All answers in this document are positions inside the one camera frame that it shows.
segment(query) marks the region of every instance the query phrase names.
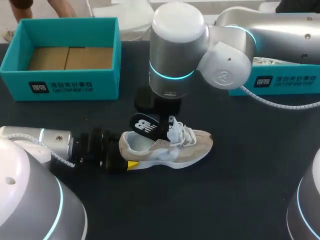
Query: sneaker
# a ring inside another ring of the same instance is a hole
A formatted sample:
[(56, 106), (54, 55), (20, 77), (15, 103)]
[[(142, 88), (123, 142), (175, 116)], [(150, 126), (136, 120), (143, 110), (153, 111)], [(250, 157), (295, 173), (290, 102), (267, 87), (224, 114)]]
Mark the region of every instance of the sneaker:
[(6, 31), (2, 33), (2, 38), (8, 43), (11, 43), (16, 31)]
[(182, 169), (203, 159), (211, 150), (214, 141), (210, 133), (192, 130), (175, 117), (167, 132), (167, 139), (154, 141), (134, 131), (121, 135), (119, 149), (127, 161), (139, 162), (134, 169), (146, 169), (165, 165)]

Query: shoe tongue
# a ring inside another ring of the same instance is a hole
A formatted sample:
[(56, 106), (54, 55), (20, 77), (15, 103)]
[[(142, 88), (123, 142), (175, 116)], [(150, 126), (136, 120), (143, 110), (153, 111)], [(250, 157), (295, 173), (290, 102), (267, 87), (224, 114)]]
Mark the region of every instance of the shoe tongue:
[(172, 144), (179, 143), (183, 139), (179, 123), (174, 116), (169, 116), (169, 130), (166, 133), (166, 137)]

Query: black table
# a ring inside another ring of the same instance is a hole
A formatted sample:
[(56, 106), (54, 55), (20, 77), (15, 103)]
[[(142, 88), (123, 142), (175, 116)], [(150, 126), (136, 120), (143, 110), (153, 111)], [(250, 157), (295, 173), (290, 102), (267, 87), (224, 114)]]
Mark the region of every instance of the black table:
[[(0, 45), (0, 59), (8, 45)], [(120, 97), (98, 102), (15, 103), (0, 80), (0, 126), (129, 130), (135, 89), (148, 83), (149, 43), (123, 43)], [(306, 104), (319, 96), (279, 96)], [(286, 212), (320, 147), (320, 109), (281, 110), (192, 83), (177, 116), (212, 133), (214, 150), (180, 170), (164, 166), (127, 174), (94, 168), (53, 169), (83, 202), (88, 240), (290, 240)]]

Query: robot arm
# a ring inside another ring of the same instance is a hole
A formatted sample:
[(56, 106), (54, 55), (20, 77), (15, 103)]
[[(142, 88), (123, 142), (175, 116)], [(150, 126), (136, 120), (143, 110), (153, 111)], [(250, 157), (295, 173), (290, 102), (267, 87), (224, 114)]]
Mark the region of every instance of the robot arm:
[(250, 76), (254, 57), (319, 64), (319, 23), (315, 13), (261, 13), (233, 7), (221, 13), (215, 25), (207, 26), (195, 7), (165, 4), (152, 22), (150, 87), (160, 97), (181, 98), (198, 69), (214, 87), (240, 88)]

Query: white shoelace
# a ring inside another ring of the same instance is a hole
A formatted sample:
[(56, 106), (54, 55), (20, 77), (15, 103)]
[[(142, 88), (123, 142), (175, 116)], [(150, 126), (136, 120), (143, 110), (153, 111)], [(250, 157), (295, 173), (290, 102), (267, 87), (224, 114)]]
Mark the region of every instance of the white shoelace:
[(197, 143), (197, 138), (194, 131), (180, 121), (178, 121), (177, 123), (179, 124), (178, 131), (182, 133), (182, 140), (180, 142), (170, 144), (170, 147), (175, 147), (175, 146), (187, 147), (187, 146), (195, 145)]

